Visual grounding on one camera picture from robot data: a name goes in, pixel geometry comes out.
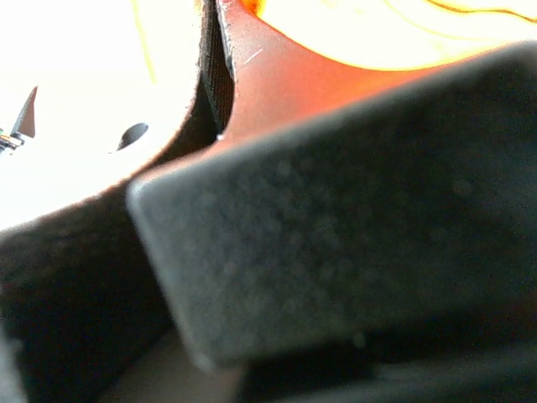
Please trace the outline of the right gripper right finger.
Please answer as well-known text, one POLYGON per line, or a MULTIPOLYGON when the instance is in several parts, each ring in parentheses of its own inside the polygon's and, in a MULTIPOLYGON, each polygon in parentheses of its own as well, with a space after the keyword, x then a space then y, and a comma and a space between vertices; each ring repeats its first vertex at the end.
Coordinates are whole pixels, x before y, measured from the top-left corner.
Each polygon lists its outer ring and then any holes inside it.
POLYGON ((182 338, 211 368, 536 294, 536 38, 446 65, 330 60, 242 4, 210 147, 127 205, 182 338))

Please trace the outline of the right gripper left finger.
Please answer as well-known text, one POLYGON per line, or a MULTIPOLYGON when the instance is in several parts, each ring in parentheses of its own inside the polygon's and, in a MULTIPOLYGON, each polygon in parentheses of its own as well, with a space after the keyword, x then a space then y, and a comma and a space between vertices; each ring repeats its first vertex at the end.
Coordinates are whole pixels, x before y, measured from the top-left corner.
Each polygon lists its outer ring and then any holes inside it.
POLYGON ((232 94, 213 1, 2 3, 2 401, 93 402, 168 328, 127 189, 232 94))

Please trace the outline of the orange t shirt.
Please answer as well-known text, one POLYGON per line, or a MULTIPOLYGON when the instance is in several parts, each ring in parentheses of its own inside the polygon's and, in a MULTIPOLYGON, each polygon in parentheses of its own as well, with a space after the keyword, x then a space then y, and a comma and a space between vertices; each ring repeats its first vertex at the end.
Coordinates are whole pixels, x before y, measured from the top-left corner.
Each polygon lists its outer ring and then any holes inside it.
POLYGON ((450 64, 536 38, 534 1, 245 1, 250 13, 330 60, 376 71, 450 64))

